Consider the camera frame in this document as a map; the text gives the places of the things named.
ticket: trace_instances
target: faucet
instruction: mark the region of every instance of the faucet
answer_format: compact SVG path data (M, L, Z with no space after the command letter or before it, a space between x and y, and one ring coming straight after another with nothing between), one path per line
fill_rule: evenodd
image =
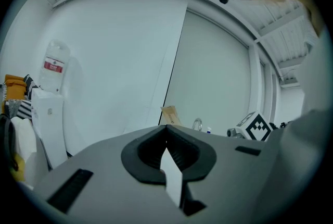
M198 123L198 131L202 130L202 121L201 118L196 118L196 120L193 122L192 129L195 130L196 124Z

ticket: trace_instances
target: red label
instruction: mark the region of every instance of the red label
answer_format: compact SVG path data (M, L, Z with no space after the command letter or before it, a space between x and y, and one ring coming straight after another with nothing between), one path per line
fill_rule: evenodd
M51 64L50 62L47 62L47 61L44 62L44 68L46 68L48 70L52 70L54 72L62 73L62 67L61 66L53 65L53 64Z

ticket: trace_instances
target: white wall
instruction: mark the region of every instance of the white wall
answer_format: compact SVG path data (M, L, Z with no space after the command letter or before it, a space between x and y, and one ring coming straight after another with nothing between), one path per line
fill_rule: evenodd
M35 69L51 39L71 49L61 90L68 152L158 125L186 6L182 0L74 0L55 10Z
M204 132L208 126L226 135L247 114L249 97L248 50L218 26L186 13L165 106L176 107L185 127L200 117Z
M279 126L282 122L289 122L301 116L304 101L304 93L301 88L281 88L278 121Z
M52 9L45 0L27 0L12 22L0 52L0 82L6 74L38 77L32 68L36 63L39 39Z

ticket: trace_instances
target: white plastic container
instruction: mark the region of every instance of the white plastic container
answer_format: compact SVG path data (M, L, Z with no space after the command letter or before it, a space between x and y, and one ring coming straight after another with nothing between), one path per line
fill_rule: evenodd
M50 41L40 72L40 88L59 94L69 56L70 50L65 43L57 40Z

